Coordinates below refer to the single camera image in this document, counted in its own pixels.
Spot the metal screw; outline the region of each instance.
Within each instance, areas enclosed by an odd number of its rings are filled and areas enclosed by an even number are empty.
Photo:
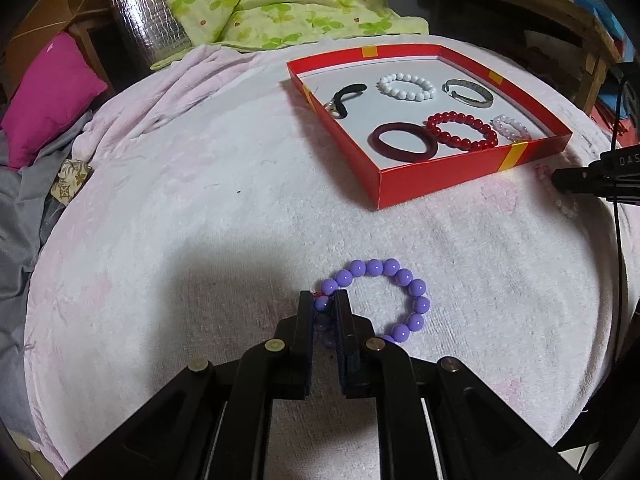
[[[445,357],[441,359],[440,366],[442,366],[447,372],[457,372],[462,368],[462,363],[455,357]]]
[[[364,345],[369,349],[375,352],[379,352],[385,347],[385,340],[380,339],[379,337],[372,337],[367,339],[367,342]]]
[[[281,350],[284,350],[285,347],[285,343],[282,339],[269,339],[265,344],[264,347],[269,351],[269,352],[280,352]]]
[[[205,359],[204,357],[196,357],[187,365],[187,368],[192,372],[197,373],[197,372],[203,372],[204,370],[207,369],[208,366],[209,366],[208,359]]]

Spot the purple bead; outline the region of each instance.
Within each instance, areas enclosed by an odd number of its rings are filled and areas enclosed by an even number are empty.
[[[414,278],[414,275],[409,269],[400,269],[398,270],[398,272],[396,272],[396,283],[399,286],[409,285],[409,283],[411,283],[411,280],[413,278]]]
[[[318,312],[324,312],[329,308],[329,298],[326,296],[318,296],[314,299],[314,308]]]
[[[338,290],[338,284],[333,278],[327,278],[320,283],[320,292],[325,296],[332,295],[336,290]]]
[[[417,298],[418,296],[423,295],[425,292],[427,292],[427,284],[424,282],[424,280],[418,278],[417,280],[412,280],[412,282],[409,283],[409,294],[411,296],[415,296]]]
[[[334,348],[335,347],[335,330],[329,330],[328,332],[325,332],[324,336],[322,336],[322,343],[327,348]]]
[[[367,274],[369,276],[379,276],[382,274],[382,262],[380,260],[369,260],[367,262]]]
[[[367,264],[362,260],[353,260],[349,264],[349,272],[353,275],[354,278],[359,278],[360,276],[364,276],[364,273],[367,270]]]
[[[314,325],[320,332],[325,332],[331,328],[334,323],[334,318],[328,314],[317,314],[314,320]]]
[[[418,332],[418,330],[421,330],[424,326],[424,318],[421,314],[409,314],[409,317],[406,319],[406,325],[411,332]]]
[[[431,301],[429,301],[429,299],[425,298],[424,296],[421,296],[420,298],[415,298],[414,300],[414,310],[418,314],[425,314],[429,310],[430,306],[431,306]]]
[[[398,260],[395,258],[385,260],[385,264],[382,267],[382,272],[385,276],[395,276],[398,270],[400,270],[400,262]]]
[[[353,274],[346,269],[340,269],[335,273],[334,279],[340,286],[349,286],[353,283]]]
[[[404,343],[409,339],[409,327],[404,323],[398,323],[391,329],[391,337],[397,343]]]

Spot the reflective foil roll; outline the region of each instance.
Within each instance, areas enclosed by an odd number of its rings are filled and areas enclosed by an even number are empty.
[[[146,67],[191,46],[163,0],[111,0],[123,39]]]

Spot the gray blanket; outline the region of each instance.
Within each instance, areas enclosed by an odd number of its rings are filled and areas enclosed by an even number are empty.
[[[24,322],[29,280],[41,247],[62,214],[49,189],[91,118],[85,113],[32,166],[19,173],[6,167],[7,145],[0,130],[0,418],[9,430],[39,442],[24,379]]]

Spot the pink pillow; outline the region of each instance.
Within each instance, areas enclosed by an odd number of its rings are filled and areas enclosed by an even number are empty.
[[[30,165],[106,89],[74,39],[66,32],[55,36],[29,65],[2,118],[8,167],[18,171]]]

